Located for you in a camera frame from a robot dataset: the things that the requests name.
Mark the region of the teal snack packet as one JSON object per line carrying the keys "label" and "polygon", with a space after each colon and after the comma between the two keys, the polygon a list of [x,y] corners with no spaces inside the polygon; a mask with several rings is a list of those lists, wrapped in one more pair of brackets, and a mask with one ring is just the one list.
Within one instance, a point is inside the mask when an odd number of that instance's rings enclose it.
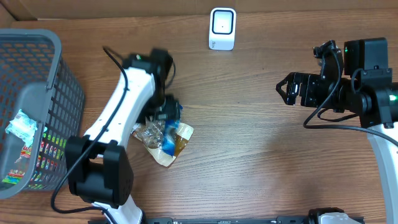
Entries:
{"label": "teal snack packet", "polygon": [[38,122],[31,119],[22,110],[19,110],[15,117],[10,120],[4,128],[6,134],[13,134],[23,141],[26,147],[31,147],[33,145],[35,133],[38,130]]}

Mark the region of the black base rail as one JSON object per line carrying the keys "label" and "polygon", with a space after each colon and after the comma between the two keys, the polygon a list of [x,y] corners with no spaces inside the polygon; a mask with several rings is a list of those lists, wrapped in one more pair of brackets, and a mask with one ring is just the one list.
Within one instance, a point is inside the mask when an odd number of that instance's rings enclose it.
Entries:
{"label": "black base rail", "polygon": [[276,218],[243,218],[243,219],[172,219],[146,218],[146,224],[310,224],[318,223],[307,216],[279,216]]}

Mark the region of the grey plastic shopping basket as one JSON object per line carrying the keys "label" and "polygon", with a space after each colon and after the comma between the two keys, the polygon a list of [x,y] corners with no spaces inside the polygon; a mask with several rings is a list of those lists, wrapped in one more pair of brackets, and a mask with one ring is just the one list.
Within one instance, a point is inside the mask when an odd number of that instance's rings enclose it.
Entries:
{"label": "grey plastic shopping basket", "polygon": [[[62,58],[62,44],[55,33],[45,29],[1,29],[1,179],[24,146],[19,138],[4,132],[8,122],[22,110],[38,122],[39,128],[28,171],[13,187],[1,183],[2,199],[29,190],[26,187],[44,133],[66,140],[78,135],[84,105],[83,87]],[[58,183],[42,190],[53,190]]]}

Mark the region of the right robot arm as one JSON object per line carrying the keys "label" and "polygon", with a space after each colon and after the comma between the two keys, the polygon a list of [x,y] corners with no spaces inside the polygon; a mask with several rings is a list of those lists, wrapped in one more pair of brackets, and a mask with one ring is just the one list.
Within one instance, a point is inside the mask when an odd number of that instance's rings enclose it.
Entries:
{"label": "right robot arm", "polygon": [[317,129],[344,129],[367,134],[381,180],[386,222],[397,223],[397,83],[388,64],[384,37],[347,41],[343,49],[334,40],[314,47],[320,73],[291,72],[276,84],[286,105],[301,98],[301,106],[314,108],[303,122],[320,118],[327,110],[350,111],[341,118],[326,119]]}

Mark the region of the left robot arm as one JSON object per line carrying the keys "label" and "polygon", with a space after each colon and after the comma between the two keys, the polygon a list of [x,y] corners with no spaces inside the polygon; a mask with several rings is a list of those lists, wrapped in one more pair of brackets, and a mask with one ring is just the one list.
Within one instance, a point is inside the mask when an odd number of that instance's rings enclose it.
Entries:
{"label": "left robot arm", "polygon": [[180,103],[165,94],[175,63],[167,50],[152,49],[116,65],[120,79],[104,110],[82,137],[66,142],[63,181],[71,194],[90,204],[89,210],[101,211],[106,223],[146,223],[131,196],[134,177],[126,147],[136,124],[180,119]]}

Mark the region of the blue cookie packet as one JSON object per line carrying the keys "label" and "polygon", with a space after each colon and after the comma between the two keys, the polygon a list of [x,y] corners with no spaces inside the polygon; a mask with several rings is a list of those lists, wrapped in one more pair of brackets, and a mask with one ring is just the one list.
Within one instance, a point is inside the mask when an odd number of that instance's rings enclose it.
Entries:
{"label": "blue cookie packet", "polygon": [[176,132],[178,130],[179,120],[166,120],[163,132],[162,150],[164,153],[174,156],[176,145]]}

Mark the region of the beige cookie pouch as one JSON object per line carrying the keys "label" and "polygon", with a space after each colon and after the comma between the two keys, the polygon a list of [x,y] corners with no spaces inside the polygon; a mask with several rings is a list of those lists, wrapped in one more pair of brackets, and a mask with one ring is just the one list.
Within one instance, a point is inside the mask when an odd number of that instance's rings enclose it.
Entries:
{"label": "beige cookie pouch", "polygon": [[146,120],[144,124],[135,124],[131,134],[143,143],[158,164],[170,167],[193,132],[193,127],[179,120]]}

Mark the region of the white barcode scanner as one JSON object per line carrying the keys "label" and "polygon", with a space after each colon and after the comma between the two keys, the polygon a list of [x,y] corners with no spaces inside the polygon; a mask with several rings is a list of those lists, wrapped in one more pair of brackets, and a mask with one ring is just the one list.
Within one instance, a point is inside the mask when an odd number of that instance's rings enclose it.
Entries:
{"label": "white barcode scanner", "polygon": [[228,7],[216,7],[210,13],[208,46],[211,50],[230,51],[236,36],[236,11]]}

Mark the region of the green gummy candy bag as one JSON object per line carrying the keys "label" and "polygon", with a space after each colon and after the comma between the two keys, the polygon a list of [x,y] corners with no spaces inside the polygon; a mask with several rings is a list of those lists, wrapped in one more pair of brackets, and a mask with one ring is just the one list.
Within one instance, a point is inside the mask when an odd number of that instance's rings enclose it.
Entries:
{"label": "green gummy candy bag", "polygon": [[[66,139],[56,138],[50,134],[43,134],[36,165],[26,189],[50,189],[58,183],[66,173],[64,160],[66,141]],[[19,157],[5,177],[1,179],[2,184],[6,187],[13,187],[22,180],[29,168],[31,152],[32,146],[23,146]]]}

